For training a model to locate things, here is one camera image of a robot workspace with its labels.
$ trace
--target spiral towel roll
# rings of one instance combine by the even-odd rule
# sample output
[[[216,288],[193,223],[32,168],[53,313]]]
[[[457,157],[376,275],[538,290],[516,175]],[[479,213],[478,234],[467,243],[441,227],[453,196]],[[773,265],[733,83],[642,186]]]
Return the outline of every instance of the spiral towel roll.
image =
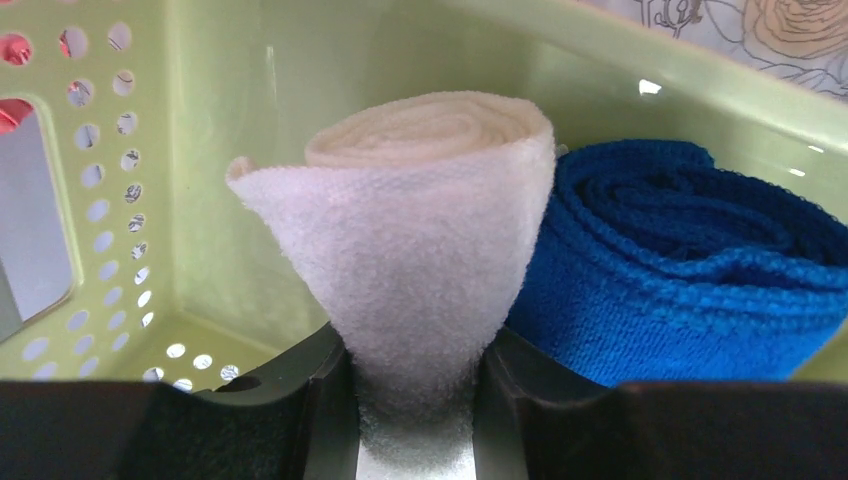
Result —
[[[553,127],[525,100],[434,93],[318,133],[306,162],[240,159],[228,183],[352,354],[363,461],[412,478],[447,469],[470,444],[472,375],[532,256]]]
[[[848,313],[848,229],[686,142],[562,157],[507,325],[596,382],[784,379]]]

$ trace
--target green plastic basket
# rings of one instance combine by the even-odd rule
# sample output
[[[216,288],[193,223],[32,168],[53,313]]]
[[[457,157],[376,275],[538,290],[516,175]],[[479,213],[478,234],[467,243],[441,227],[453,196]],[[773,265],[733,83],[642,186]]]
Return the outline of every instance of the green plastic basket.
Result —
[[[83,55],[62,54],[68,29],[86,39]],[[25,66],[0,62],[0,98],[36,107],[75,278],[3,342],[6,378],[163,373],[214,388],[317,330],[325,314],[227,189],[226,166],[241,155],[301,163],[319,129],[431,91],[529,98],[572,147],[692,140],[721,166],[848,219],[848,109],[570,0],[16,0],[0,6],[8,32],[33,51]],[[134,87],[116,92],[126,72]],[[77,107],[67,88],[81,79],[93,97]],[[121,132],[128,113],[135,128]],[[81,150],[86,125],[99,141]],[[86,188],[92,164],[103,178]],[[108,212],[90,221],[104,201]],[[104,232],[113,240],[97,252]],[[101,281],[112,261],[117,274]],[[848,380],[844,344],[800,376]]]

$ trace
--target white towel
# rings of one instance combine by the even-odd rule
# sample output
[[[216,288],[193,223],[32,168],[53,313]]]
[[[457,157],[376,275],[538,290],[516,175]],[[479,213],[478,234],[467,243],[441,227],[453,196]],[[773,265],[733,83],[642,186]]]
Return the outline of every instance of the white towel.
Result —
[[[473,374],[524,279],[554,150],[531,102],[447,92],[318,133],[306,167],[230,166],[352,354],[376,462],[424,475],[467,451]]]

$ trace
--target round hole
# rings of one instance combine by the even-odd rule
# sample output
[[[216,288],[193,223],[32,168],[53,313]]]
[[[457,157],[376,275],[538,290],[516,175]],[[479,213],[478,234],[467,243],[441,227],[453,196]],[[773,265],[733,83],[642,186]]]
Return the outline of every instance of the round hole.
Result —
[[[109,213],[109,202],[106,200],[98,200],[91,204],[88,207],[88,212],[86,212],[86,217],[88,217],[88,221],[92,223],[99,222],[103,220],[103,217]]]
[[[159,367],[148,368],[141,375],[141,379],[145,382],[158,382],[165,378],[165,371]]]
[[[135,76],[129,70],[121,70],[112,79],[112,90],[118,95],[126,97],[135,87]]]
[[[138,162],[140,161],[141,154],[138,153],[138,150],[130,149],[127,151],[127,153],[124,154],[123,157],[121,157],[121,168],[123,168],[124,171],[129,172],[130,170],[137,167]]]
[[[141,242],[139,244],[136,244],[136,246],[133,247],[132,252],[130,253],[130,256],[132,257],[133,260],[138,260],[139,258],[143,257],[145,253],[147,253],[147,244],[144,243],[144,242]]]
[[[121,325],[124,324],[124,321],[126,319],[127,319],[127,312],[124,312],[123,310],[112,315],[112,318],[109,319],[109,324],[108,324],[109,330],[114,330],[114,329],[120,327]]]
[[[59,36],[59,47],[65,56],[80,58],[88,52],[88,37],[82,29],[68,27]]]
[[[127,187],[127,191],[124,192],[124,200],[127,203],[135,203],[139,198],[141,198],[141,185],[134,183]]]
[[[147,315],[141,317],[141,328],[144,328],[150,325],[150,322],[153,321],[153,312],[148,313]]]
[[[170,358],[180,358],[185,354],[185,345],[182,343],[175,343],[165,350],[165,354]]]
[[[112,232],[103,232],[94,239],[94,251],[97,253],[103,253],[106,250],[109,250],[109,247],[112,246],[112,242],[115,240],[115,235]]]
[[[77,344],[74,345],[74,353],[77,355],[82,355],[87,352],[91,346],[94,345],[94,337],[91,335],[86,335],[79,340],[77,340]]]
[[[130,48],[132,43],[132,31],[126,23],[116,23],[109,29],[109,45],[115,50],[121,51]]]
[[[124,291],[121,290],[121,287],[115,287],[112,290],[109,290],[109,293],[107,293],[106,296],[103,298],[103,305],[111,307],[112,305],[117,303],[118,300],[121,299],[121,295],[123,293]]]
[[[135,232],[141,230],[141,227],[143,227],[143,226],[144,226],[144,215],[142,215],[140,213],[133,215],[132,220],[130,220],[130,223],[127,224],[127,228],[129,228],[130,233],[135,233]]]
[[[100,280],[106,282],[118,273],[118,262],[112,260],[100,267]]]
[[[230,381],[238,377],[238,367],[235,365],[227,365],[221,369],[221,378]]]
[[[100,129],[96,125],[83,125],[74,134],[74,144],[80,150],[88,150],[100,140]]]
[[[74,80],[68,87],[68,101],[75,107],[84,107],[94,96],[94,85],[84,78]]]
[[[29,40],[17,33],[0,34],[0,59],[20,67],[26,65],[32,57],[32,45]]]
[[[59,364],[56,362],[45,363],[32,375],[33,380],[47,380],[56,375],[56,370],[59,369]]]
[[[150,301],[151,296],[153,296],[153,292],[151,292],[150,290],[139,295],[138,296],[138,308],[143,308],[145,305],[147,305],[147,302]]]
[[[138,126],[138,116],[132,112],[124,113],[118,117],[118,133],[129,135]]]
[[[76,332],[77,330],[82,328],[82,326],[85,325],[85,322],[87,321],[88,312],[86,312],[85,310],[79,311],[71,315],[71,319],[68,320],[68,330],[71,332]]]
[[[190,392],[192,388],[194,388],[194,384],[191,383],[191,380],[187,378],[181,378],[174,382],[174,386],[179,388],[184,392]]]
[[[144,267],[135,274],[135,284],[141,285],[147,280],[147,276],[150,274],[150,267]]]
[[[194,368],[198,370],[206,370],[212,366],[212,357],[205,353],[203,355],[198,355],[194,357],[192,364],[194,364]]]
[[[31,362],[36,358],[42,356],[44,352],[47,351],[47,346],[50,345],[50,339],[46,337],[36,338],[35,340],[29,342],[26,347],[24,347],[24,351],[21,354],[21,358],[25,362]]]
[[[85,378],[94,373],[94,369],[97,368],[97,364],[100,363],[100,359],[97,357],[91,357],[82,364],[79,371],[80,378]]]
[[[122,333],[122,334],[118,335],[118,338],[116,338],[115,341],[112,342],[112,351],[117,352],[118,350],[124,348],[124,345],[127,344],[127,341],[129,341],[129,339],[130,339],[129,333]]]
[[[103,180],[103,167],[100,165],[89,165],[82,171],[80,177],[82,179],[82,185],[85,188],[94,188]]]
[[[248,375],[246,377],[234,378],[232,382],[219,387],[215,391],[221,393],[245,392],[247,390],[253,390],[260,385],[262,385],[262,381],[259,378]]]

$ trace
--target rolled blue towel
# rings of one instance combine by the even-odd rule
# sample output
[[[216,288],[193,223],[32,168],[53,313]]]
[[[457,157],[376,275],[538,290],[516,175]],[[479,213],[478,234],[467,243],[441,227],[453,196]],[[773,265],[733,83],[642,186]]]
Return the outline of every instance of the rolled blue towel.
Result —
[[[848,314],[848,228],[697,145],[560,158],[507,325],[603,385],[779,380]]]

